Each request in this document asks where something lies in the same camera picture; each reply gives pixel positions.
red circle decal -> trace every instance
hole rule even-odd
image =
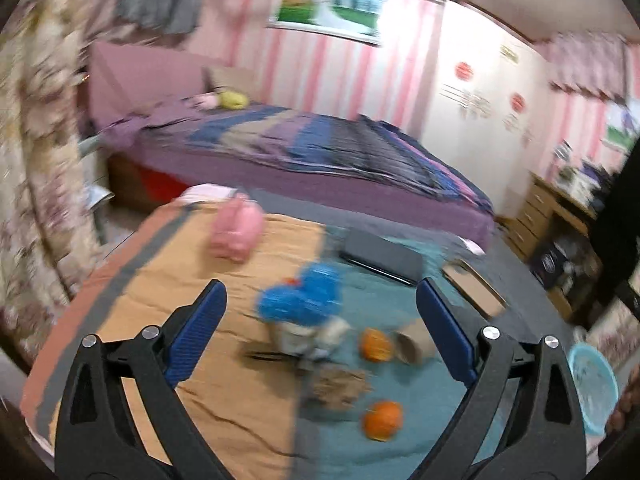
[[[456,77],[458,79],[462,79],[462,81],[469,81],[474,76],[474,70],[465,63],[461,61],[456,65]]]
[[[511,96],[511,109],[517,114],[521,114],[524,111],[525,102],[524,97],[520,94],[513,94]]]

green grass in picture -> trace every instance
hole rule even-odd
[[[280,7],[278,13],[279,22],[291,22],[291,23],[308,23],[313,24],[311,17],[314,15],[314,6],[295,6],[295,7]]]
[[[607,127],[607,141],[611,144],[621,146],[626,150],[630,150],[636,143],[635,136],[626,136],[621,130],[614,128],[613,126]]]
[[[373,30],[378,28],[378,15],[374,12],[365,12],[364,10],[345,9],[344,7],[335,7],[334,12],[345,20],[359,23],[370,27]]]

white wardrobe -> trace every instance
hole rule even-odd
[[[476,10],[446,2],[420,142],[503,214],[510,183],[528,182],[525,151],[545,88],[540,54]]]

purple bed skirt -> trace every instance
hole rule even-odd
[[[447,231],[474,241],[484,250],[494,232],[494,218],[465,203],[434,200],[360,178],[297,173],[211,152],[167,150],[151,143],[136,144],[128,154],[136,163],[170,174],[190,186],[210,182],[263,189],[423,229]]]

colorful poster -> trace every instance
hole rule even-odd
[[[292,28],[380,44],[386,0],[274,0],[271,27]]]
[[[629,152],[640,133],[640,101],[629,100],[627,105],[610,102],[606,128],[604,143]]]

